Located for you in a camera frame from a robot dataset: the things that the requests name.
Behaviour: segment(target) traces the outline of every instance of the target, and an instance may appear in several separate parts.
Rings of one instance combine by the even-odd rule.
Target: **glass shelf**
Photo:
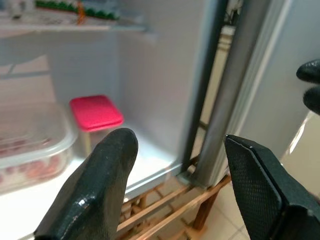
[[[27,31],[118,31],[144,32],[146,26],[125,18],[105,20],[85,17],[85,22],[77,25],[78,16],[72,12],[36,9],[32,13],[24,13],[19,19],[12,19],[6,12],[0,13],[0,30]]]

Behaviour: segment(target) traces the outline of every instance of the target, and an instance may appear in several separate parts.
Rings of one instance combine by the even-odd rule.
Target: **plastic food container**
[[[0,194],[59,175],[77,133],[65,111],[43,103],[0,108]]]

